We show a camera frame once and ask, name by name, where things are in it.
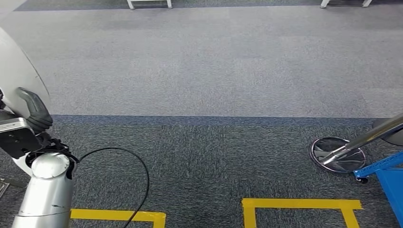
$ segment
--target white table leg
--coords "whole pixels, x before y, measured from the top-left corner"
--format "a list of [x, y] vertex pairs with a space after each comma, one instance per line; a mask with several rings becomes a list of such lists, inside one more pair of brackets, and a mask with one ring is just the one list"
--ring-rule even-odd
[[171, 0], [166, 0], [166, 2], [168, 3], [168, 9], [172, 9], [172, 2], [171, 2]]
[[127, 4], [129, 4], [129, 8], [130, 8], [131, 10], [134, 10], [134, 6], [133, 6], [133, 4], [132, 4], [132, 1], [127, 0]]
[[326, 8], [327, 4], [329, 3], [330, 0], [323, 0], [322, 3], [320, 4], [320, 8], [324, 9]]
[[365, 7], [368, 7], [369, 4], [371, 4], [371, 2], [372, 2], [372, 0], [364, 0], [364, 2], [363, 2], [363, 7], [364, 7], [364, 8], [365, 8]]

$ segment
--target round metal base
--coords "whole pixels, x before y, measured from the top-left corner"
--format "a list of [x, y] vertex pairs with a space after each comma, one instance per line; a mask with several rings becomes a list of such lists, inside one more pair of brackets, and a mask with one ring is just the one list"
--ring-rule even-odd
[[348, 173], [358, 170], [365, 165], [366, 156], [358, 148], [342, 156], [339, 160], [323, 165], [320, 160], [330, 154], [332, 151], [344, 146], [349, 141], [337, 137], [324, 137], [316, 140], [309, 151], [309, 156], [314, 163], [328, 171], [337, 173]]
[[[377, 127], [383, 124], [385, 121], [386, 120], [383, 119], [375, 120], [374, 123], [372, 124], [372, 127]], [[388, 143], [403, 146], [403, 130], [398, 130], [392, 134], [382, 137], [382, 139]]]

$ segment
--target chrome stand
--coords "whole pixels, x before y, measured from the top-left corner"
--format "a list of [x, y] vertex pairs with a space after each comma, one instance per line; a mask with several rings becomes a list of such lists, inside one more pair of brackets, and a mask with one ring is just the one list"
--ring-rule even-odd
[[[383, 122], [385, 122], [387, 119], [379, 119], [375, 120], [372, 127], [377, 127], [381, 125]], [[398, 145], [398, 146], [403, 146], [403, 130], [398, 130], [396, 132], [392, 132], [390, 134], [387, 134], [385, 136], [381, 137], [384, 141]]]
[[337, 137], [316, 140], [309, 156], [320, 167], [338, 173], [358, 170], [365, 165], [366, 156], [360, 147], [403, 128], [403, 114], [397, 115], [376, 126], [352, 141]]

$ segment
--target white plastic cover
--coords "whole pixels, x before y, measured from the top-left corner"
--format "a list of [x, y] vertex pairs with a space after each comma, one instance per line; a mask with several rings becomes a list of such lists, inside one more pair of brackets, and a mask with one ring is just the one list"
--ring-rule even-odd
[[49, 93], [28, 57], [15, 41], [0, 28], [0, 89], [2, 101], [15, 114], [28, 118], [27, 104], [15, 92], [23, 87], [39, 95], [49, 109]]

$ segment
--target black cable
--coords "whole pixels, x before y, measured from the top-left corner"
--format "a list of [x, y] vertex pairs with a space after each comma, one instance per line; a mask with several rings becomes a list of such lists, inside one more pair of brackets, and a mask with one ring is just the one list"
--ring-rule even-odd
[[143, 200], [141, 201], [141, 203], [140, 203], [140, 205], [137, 207], [137, 209], [133, 212], [133, 214], [130, 216], [130, 218], [127, 220], [125, 226], [123, 227], [123, 228], [126, 228], [126, 227], [130, 224], [130, 222], [132, 221], [132, 219], [136, 216], [137, 212], [140, 210], [140, 208], [143, 206], [145, 200], [147, 199], [148, 192], [149, 192], [149, 190], [150, 190], [150, 174], [148, 173], [148, 168], [147, 168], [147, 166], [145, 165], [144, 161], [140, 158], [140, 156], [138, 156], [137, 154], [135, 154], [133, 151], [126, 150], [126, 149], [119, 148], [119, 147], [105, 147], [105, 148], [102, 148], [102, 149], [98, 149], [98, 150], [94, 150], [94, 151], [88, 152], [88, 153], [84, 154], [84, 155], [79, 159], [79, 161], [81, 162], [84, 158], [86, 158], [87, 156], [89, 156], [89, 155], [91, 155], [91, 154], [93, 154], [93, 153], [95, 153], [95, 152], [104, 151], [104, 150], [120, 150], [120, 151], [125, 151], [125, 152], [128, 152], [128, 153], [132, 154], [133, 156], [135, 156], [135, 157], [141, 162], [141, 164], [142, 164], [143, 167], [144, 167], [146, 176], [147, 176], [147, 187], [146, 187], [146, 190], [145, 190], [145, 194], [144, 194]]

